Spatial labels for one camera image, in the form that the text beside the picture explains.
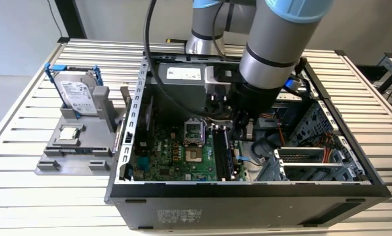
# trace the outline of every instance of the white wall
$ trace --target white wall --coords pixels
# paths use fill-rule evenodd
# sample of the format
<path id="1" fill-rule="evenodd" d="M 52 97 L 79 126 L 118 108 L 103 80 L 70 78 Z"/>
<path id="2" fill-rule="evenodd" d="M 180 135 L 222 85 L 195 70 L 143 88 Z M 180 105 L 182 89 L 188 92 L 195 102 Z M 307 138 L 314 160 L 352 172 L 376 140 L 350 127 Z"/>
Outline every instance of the white wall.
<path id="1" fill-rule="evenodd" d="M 76 0 L 88 38 L 142 41 L 148 0 Z M 159 0 L 151 40 L 187 39 L 191 0 Z M 246 44 L 247 36 L 228 34 L 227 43 Z M 392 52 L 392 0 L 335 0 L 308 45 L 311 49 L 343 49 L 355 63 L 378 63 Z"/>
<path id="2" fill-rule="evenodd" d="M 67 35 L 54 0 L 50 2 Z M 47 0 L 0 0 L 0 75 L 32 76 L 59 37 Z"/>
<path id="3" fill-rule="evenodd" d="M 90 39 L 142 41 L 148 0 L 76 0 Z M 343 49 L 356 63 L 376 63 L 392 52 L 392 0 L 335 0 L 308 48 Z M 54 0 L 56 20 L 64 27 Z M 159 0 L 151 40 L 187 39 L 191 0 Z M 59 38 L 46 0 L 0 0 L 0 75 L 34 75 Z M 228 34 L 227 43 L 247 36 Z"/>

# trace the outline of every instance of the sticker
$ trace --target sticker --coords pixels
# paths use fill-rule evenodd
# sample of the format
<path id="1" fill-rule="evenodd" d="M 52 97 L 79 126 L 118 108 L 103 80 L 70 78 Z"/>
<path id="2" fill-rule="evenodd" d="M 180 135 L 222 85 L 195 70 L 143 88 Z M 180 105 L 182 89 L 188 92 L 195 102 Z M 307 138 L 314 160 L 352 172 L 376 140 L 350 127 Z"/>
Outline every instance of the sticker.
<path id="1" fill-rule="evenodd" d="M 159 209 L 158 219 L 160 223 L 199 223 L 202 209 Z"/>
<path id="2" fill-rule="evenodd" d="M 60 149 L 60 152 L 76 153 L 76 150 L 75 149 Z"/>
<path id="3" fill-rule="evenodd" d="M 82 115 L 96 115 L 96 108 L 88 86 L 83 82 L 71 81 L 62 81 L 60 84 L 72 109 Z"/>
<path id="4" fill-rule="evenodd" d="M 202 80 L 202 70 L 200 68 L 170 67 L 167 70 L 167 79 Z"/>

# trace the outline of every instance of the motherboard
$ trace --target motherboard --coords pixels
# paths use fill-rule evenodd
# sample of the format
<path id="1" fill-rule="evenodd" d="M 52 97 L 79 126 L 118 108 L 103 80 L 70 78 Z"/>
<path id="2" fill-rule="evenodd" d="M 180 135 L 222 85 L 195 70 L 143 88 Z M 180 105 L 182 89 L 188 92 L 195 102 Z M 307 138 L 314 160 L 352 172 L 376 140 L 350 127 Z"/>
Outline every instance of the motherboard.
<path id="1" fill-rule="evenodd" d="M 224 130 L 207 127 L 198 119 L 190 119 L 184 126 L 155 125 L 154 145 L 136 158 L 134 178 L 140 181 L 244 180 L 243 163 L 236 161 L 239 153 L 239 143 L 228 142 Z"/>

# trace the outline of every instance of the robotic arm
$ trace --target robotic arm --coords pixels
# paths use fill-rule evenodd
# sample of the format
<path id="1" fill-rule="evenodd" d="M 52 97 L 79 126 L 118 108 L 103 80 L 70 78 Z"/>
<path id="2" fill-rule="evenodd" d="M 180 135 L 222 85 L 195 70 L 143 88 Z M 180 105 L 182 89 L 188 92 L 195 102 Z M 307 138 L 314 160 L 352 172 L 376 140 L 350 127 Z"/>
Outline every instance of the robotic arm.
<path id="1" fill-rule="evenodd" d="M 246 129 L 250 121 L 256 121 L 259 114 L 271 108 L 332 2 L 194 0 L 187 53 L 222 55 L 224 31 L 250 33 L 239 65 L 244 83 L 236 86 L 232 98 L 234 128 L 238 130 Z"/>

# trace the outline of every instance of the aluminum table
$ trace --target aluminum table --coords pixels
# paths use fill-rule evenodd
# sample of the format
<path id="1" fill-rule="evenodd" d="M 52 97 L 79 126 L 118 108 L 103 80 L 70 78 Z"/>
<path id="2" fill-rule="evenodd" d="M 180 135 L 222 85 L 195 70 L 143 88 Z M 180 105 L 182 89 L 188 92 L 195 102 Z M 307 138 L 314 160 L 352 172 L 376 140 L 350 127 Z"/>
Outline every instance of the aluminum table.
<path id="1" fill-rule="evenodd" d="M 179 52 L 183 44 L 152 44 Z M 244 47 L 228 46 L 242 56 Z M 70 66 L 99 65 L 115 106 L 124 106 L 120 86 L 132 89 L 142 60 L 142 43 L 71 39 L 59 43 L 47 61 Z M 392 192 L 392 107 L 358 68 L 335 51 L 306 50 L 314 71 Z M 56 126 L 62 100 L 43 67 L 0 122 L 2 235 L 294 235 L 392 236 L 392 198 L 328 229 L 130 231 L 103 198 L 108 177 L 36 176 L 34 169 Z"/>

